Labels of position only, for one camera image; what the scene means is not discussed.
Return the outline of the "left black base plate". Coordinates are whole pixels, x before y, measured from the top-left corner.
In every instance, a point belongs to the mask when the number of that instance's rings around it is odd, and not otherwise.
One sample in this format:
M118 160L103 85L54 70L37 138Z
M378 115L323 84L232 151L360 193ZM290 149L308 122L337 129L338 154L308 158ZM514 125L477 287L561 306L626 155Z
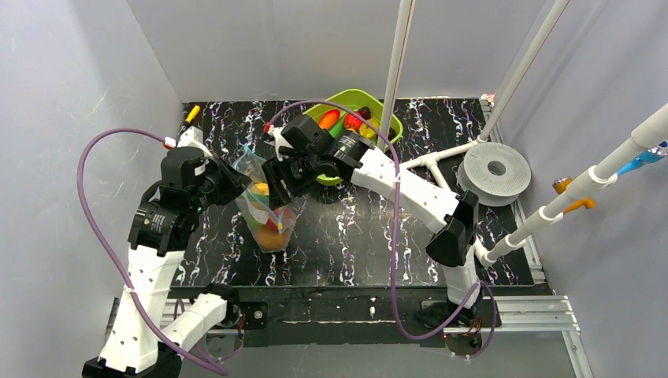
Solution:
M266 302L237 302L228 305L224 320L214 329L260 330L266 328L269 313Z

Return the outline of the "aluminium rail frame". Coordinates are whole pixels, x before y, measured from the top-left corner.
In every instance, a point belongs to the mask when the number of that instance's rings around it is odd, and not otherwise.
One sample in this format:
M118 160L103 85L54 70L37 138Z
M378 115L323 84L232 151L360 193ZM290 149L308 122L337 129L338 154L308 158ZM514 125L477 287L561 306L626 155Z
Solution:
M481 350L482 338L490 332L561 332L571 349L570 358L576 376L592 376L579 340L580 327L566 296L511 296L495 293L492 297L485 295L483 298L490 298L495 304L494 310L500 310L502 325L496 327L495 316L492 316L490 328L473 331L446 326L442 331L447 341L445 345L454 354L463 357L473 355ZM426 300L443 301L445 297L437 289L427 287L399 289L399 315L408 332L422 334L434 329L425 327L414 317L420 309L420 303ZM266 328L248 330L248 347L311 343L393 344L408 341L397 331L390 296L381 293L379 289L247 287L234 303L237 302L268 304Z

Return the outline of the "orange red mango toy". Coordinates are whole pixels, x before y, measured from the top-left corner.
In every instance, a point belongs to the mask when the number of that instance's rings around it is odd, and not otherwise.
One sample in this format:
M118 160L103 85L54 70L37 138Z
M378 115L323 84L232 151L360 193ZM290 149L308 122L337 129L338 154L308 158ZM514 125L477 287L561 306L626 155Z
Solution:
M340 111L338 109L330 109L324 113L318 121L318 126L323 130L330 130L340 119Z

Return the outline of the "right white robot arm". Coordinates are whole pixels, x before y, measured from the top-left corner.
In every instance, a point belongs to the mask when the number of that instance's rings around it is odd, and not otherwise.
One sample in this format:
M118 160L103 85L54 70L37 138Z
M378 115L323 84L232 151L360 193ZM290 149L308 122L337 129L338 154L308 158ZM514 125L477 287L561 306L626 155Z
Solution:
M480 301L471 246L475 240L478 199L459 196L402 168L361 135L344 130L332 136L306 114L283 127L267 124L263 139L275 149L262 170L269 206L287 205L311 190L319 175L340 179L391 200L420 220L432 233L426 251L443 267L447 300L474 310Z

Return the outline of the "yellow lemon toy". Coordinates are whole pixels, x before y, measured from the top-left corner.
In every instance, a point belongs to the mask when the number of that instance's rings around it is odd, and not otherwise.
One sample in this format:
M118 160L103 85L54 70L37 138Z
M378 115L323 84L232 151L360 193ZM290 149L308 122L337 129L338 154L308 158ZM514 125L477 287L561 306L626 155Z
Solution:
M254 195L269 197L269 186L267 183L254 183L250 191Z

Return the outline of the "white centre pole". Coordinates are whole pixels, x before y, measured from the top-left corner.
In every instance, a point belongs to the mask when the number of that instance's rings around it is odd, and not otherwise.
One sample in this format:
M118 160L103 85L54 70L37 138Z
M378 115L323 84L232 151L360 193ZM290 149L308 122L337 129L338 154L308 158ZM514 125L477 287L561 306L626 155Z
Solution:
M389 61L388 77L383 97L384 105L380 118L379 134L384 135L385 137L389 135L392 110L399 89L399 78L403 68L403 59L406 52L414 7L414 0L401 0L399 2L399 11L392 44L392 54Z

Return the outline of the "yellow handled screwdriver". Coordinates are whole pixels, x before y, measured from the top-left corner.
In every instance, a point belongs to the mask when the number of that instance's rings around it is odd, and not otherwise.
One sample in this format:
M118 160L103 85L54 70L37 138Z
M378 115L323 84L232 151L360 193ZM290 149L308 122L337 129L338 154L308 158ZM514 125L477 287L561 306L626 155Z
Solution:
M186 117L184 118L184 125L191 125L193 120L197 117L201 110L201 107L197 104L191 106L188 109L188 112L186 114Z

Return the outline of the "grey filament spool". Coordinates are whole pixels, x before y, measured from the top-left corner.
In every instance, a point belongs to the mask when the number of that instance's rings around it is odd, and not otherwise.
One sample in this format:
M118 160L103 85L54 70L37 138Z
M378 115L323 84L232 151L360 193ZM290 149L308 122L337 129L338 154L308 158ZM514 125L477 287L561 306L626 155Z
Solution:
M457 183L489 207L508 206L524 192L532 177L529 163L513 148L486 142L468 150L457 171Z

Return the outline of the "green cucumber toy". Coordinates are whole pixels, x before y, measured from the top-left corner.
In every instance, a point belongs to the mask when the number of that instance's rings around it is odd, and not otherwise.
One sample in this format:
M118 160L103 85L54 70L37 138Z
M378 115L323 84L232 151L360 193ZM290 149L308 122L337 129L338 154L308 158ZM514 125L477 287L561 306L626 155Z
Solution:
M341 119L328 131L332 137L336 138L344 129L344 119Z

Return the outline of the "red apple toy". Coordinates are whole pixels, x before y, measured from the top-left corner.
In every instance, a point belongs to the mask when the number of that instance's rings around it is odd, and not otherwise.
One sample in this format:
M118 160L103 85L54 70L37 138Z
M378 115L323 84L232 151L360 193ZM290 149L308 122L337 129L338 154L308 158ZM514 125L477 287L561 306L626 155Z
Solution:
M265 226L272 232L284 233L295 223L295 215L288 207L275 209L268 215Z

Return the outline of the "blue handled tool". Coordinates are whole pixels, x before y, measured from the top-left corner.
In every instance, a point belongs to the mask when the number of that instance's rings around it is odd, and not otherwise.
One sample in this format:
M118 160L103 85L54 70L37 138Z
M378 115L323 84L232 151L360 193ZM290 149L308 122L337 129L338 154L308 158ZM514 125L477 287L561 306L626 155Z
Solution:
M617 175L621 176L628 172L632 172L633 170L640 169L645 165L656 163L658 161L661 161L666 156L667 156L667 141L663 141L658 146L649 148L644 152L642 152L641 154L637 155L633 160L631 160L628 164L622 167L617 172Z

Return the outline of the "brown kiwi toy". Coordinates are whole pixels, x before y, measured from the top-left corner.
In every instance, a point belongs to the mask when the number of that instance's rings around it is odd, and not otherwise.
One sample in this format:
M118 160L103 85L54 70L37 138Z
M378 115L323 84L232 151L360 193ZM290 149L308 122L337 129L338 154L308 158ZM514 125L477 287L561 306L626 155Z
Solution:
M289 241L287 232L274 232L268 228L259 228L255 233L257 244L265 251L273 252L283 250Z

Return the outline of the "clear zip top bag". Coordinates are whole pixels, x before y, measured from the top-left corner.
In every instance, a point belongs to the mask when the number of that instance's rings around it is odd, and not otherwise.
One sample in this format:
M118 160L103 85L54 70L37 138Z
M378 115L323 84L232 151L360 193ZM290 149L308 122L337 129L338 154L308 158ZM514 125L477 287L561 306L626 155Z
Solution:
M254 195L251 192L251 187L253 186L254 183L266 183L266 178L264 176L264 173L262 171L262 164L265 162L265 159L258 156L254 151L252 151L249 148L249 145L246 144L243 146L243 153L238 157L234 163L233 163L233 168L241 172L243 175L247 176L250 178L251 183L247 187L247 189L236 199L236 204L239 207L239 211L243 213L244 211L250 212L253 217L257 221L261 221L266 223L268 220L268 215L272 214L275 209L270 209L269 207L269 197L263 197L263 196L258 196ZM281 206L276 209L288 207L292 210L292 212L295 215L295 223L293 224L292 227L290 227L286 232L290 235L292 235L292 232L295 229L298 215L295 212L294 205L289 204L287 206ZM255 242L255 233L258 230L256 228L255 230L251 231L250 233L252 234ZM276 253L280 251L265 251L261 247L259 247L262 252L265 253Z

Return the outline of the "white pvc pipe frame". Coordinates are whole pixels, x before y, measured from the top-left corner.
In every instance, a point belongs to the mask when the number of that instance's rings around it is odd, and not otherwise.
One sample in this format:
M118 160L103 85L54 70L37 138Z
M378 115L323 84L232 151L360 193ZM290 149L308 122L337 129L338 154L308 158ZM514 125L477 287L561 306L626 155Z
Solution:
M480 195L481 201L488 206L505 206L516 200L530 183L529 164L516 150L500 143L492 143L488 141L488 137L568 4L567 0L553 4L507 87L501 94L496 95L492 115L475 140L405 161L401 164L402 168L413 169L425 166L433 174L437 183L445 188L447 184L437 168L437 162L444 158L464 154L465 160L472 165L460 166L458 181L462 188L474 190ZM635 154L648 152L666 137L667 108L663 106L637 126L620 147L598 165L593 165L585 170L556 199L540 207L522 226L498 241L493 248L488 250L479 242L475 242L473 248L479 262L484 267L488 267L500 257L524 247L527 238L536 231L561 221L564 209L570 206L571 202L579 202L593 192L615 183L618 179L618 170L622 169Z

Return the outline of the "light green pepper toy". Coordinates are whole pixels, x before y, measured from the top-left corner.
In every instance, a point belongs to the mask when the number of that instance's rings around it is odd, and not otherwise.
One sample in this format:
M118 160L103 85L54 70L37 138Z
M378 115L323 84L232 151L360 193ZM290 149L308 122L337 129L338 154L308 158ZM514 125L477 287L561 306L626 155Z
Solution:
M253 230L255 230L256 228L260 228L261 226L264 226L264 225L265 225L264 222L261 222L261 221L256 220L250 212L244 211L244 212L242 213L242 215L243 215L244 220L245 220L246 223L247 223L247 227L248 227L251 231L253 231Z

